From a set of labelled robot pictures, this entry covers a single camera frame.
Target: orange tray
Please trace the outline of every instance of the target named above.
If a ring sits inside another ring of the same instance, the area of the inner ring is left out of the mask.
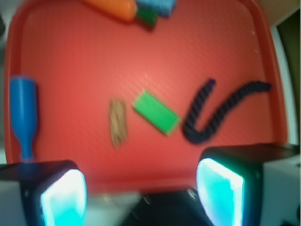
[[[75,161],[90,192],[194,186],[204,148],[287,139],[277,59],[255,0],[178,0],[171,17],[159,18],[153,31],[111,19],[79,0],[26,1],[12,21],[6,53],[8,163],[20,161],[9,112],[14,74],[28,75],[38,86],[35,160]],[[146,89],[184,119],[208,78],[217,85],[200,128],[242,84],[267,81],[273,89],[244,100],[203,145],[187,142],[182,125],[165,136],[132,109]],[[112,98],[127,103],[128,140],[118,150],[110,137]]]

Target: green block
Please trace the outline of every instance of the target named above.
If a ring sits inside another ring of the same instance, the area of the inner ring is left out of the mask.
[[[144,91],[134,102],[134,109],[165,134],[170,134],[180,122],[179,116]]]

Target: black rope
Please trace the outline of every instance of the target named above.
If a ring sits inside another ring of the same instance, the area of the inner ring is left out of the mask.
[[[188,116],[184,122],[183,133],[193,144],[199,144],[210,139],[216,133],[227,113],[238,105],[246,96],[252,93],[267,92],[271,89],[271,84],[261,81],[252,81],[234,92],[213,114],[209,123],[203,131],[197,131],[195,124],[199,114],[208,99],[215,85],[215,80],[210,79],[196,95]]]

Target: cork piece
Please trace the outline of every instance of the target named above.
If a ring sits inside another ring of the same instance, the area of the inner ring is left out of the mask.
[[[110,129],[112,142],[117,148],[127,138],[126,103],[122,100],[110,102]]]

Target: glowing cyan pad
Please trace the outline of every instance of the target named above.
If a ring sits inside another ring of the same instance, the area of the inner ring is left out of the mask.
[[[71,169],[54,182],[42,195],[41,206],[46,226],[81,226],[87,207],[84,175]]]
[[[214,225],[242,225],[244,179],[240,175],[205,158],[198,164],[197,188],[204,210]]]

